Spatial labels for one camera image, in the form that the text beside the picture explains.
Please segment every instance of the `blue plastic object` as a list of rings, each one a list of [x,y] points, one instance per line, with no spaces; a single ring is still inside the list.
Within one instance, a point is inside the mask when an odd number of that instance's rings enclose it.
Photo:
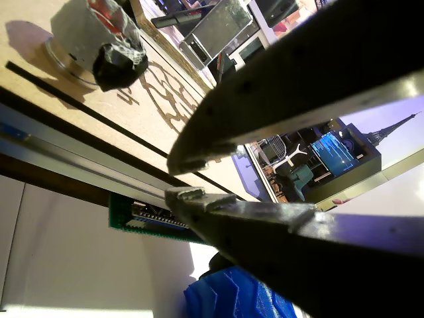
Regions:
[[[184,295],[189,318],[296,318],[291,302],[236,266],[200,279]]]

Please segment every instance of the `black object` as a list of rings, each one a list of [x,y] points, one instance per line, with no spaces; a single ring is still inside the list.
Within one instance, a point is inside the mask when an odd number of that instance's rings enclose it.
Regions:
[[[174,188],[166,203],[236,264],[314,318],[421,312],[424,217],[317,212],[306,203],[239,202]]]
[[[220,270],[224,270],[225,268],[233,267],[234,264],[227,260],[224,256],[222,256],[219,253],[216,253],[214,257],[209,261],[209,270],[202,274],[199,277],[199,280],[201,280],[203,277],[206,277],[208,275],[211,275],[213,273],[219,272]]]
[[[205,51],[203,51],[203,49],[198,45],[198,43],[193,41],[193,42],[190,42],[189,45],[190,45],[190,48],[197,54],[197,56],[202,62],[207,61],[208,56],[206,55]]]
[[[423,93],[416,38],[424,3],[409,3],[408,32],[394,38],[388,26],[399,17],[397,4],[335,1],[253,59],[202,101],[168,156],[169,171],[199,170],[238,144],[405,98],[398,93],[405,83],[414,83],[412,96]],[[381,168],[371,157],[349,172],[352,179]],[[424,217],[320,213],[305,203],[238,202],[198,188],[170,189],[166,203],[221,255],[314,318],[422,310]]]
[[[265,48],[262,45],[260,39],[255,38],[248,46],[241,50],[239,54],[246,64],[263,51],[265,51]]]
[[[296,0],[259,0],[256,3],[270,28],[299,10]]]
[[[147,55],[135,65],[134,61],[112,44],[105,44],[93,64],[95,82],[102,91],[131,86],[147,70]]]
[[[415,40],[421,18],[417,10],[409,13],[411,32],[394,45],[387,26],[399,12],[392,1],[335,1],[224,80],[179,135],[168,157],[170,173],[197,171],[238,144],[403,98],[403,82],[396,80],[411,74],[413,82],[412,72],[424,68]],[[416,88],[416,95],[422,92]]]
[[[184,25],[186,23],[198,23],[212,10],[214,5],[206,5],[204,7],[188,9],[175,12],[164,17],[153,18],[151,22],[156,28],[169,27],[171,25]]]
[[[291,167],[288,162],[285,162],[276,168],[276,174],[288,177],[292,170],[295,170],[295,167]]]
[[[400,122],[391,125],[389,127],[380,129],[379,131],[369,132],[366,134],[366,138],[372,143],[373,146],[378,146],[383,139],[385,139],[389,134],[394,132],[397,128],[401,127],[404,123],[414,118],[417,114],[412,114],[411,116],[401,120]]]
[[[229,75],[236,72],[234,60],[230,60],[225,51],[222,51],[216,58],[214,58],[207,67],[211,71],[211,74],[217,83],[220,83],[221,80],[226,79]]]
[[[295,185],[293,181],[288,177],[291,171],[281,172],[280,168],[282,166],[277,168],[276,174],[274,175],[273,179],[281,187],[283,195],[289,202],[300,201],[299,196],[295,190]]]

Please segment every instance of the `monitor screen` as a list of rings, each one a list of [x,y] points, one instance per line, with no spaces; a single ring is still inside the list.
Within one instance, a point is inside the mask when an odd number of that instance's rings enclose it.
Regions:
[[[328,132],[311,145],[330,172],[336,177],[359,163],[358,159],[337,138],[334,131]]]

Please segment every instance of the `wooden surface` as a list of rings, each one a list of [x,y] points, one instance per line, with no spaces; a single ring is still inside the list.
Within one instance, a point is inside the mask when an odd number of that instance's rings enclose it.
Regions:
[[[50,18],[64,2],[54,0],[35,4],[25,0],[6,0],[2,3],[0,85],[89,134],[167,172],[163,155],[142,146],[5,68],[8,61],[15,63],[166,154],[169,153],[178,132],[202,100],[202,90],[193,81],[186,80],[187,76],[179,75],[175,71],[178,67],[171,67],[174,66],[173,61],[166,61],[147,44],[150,67],[140,81],[136,81],[128,89],[103,93],[100,90],[90,91],[70,82],[56,71],[43,49],[43,43],[51,36]],[[202,174],[235,194],[255,201],[245,192],[231,158],[212,163],[210,169]],[[223,192],[193,174],[178,178],[191,186],[203,186],[210,192]]]

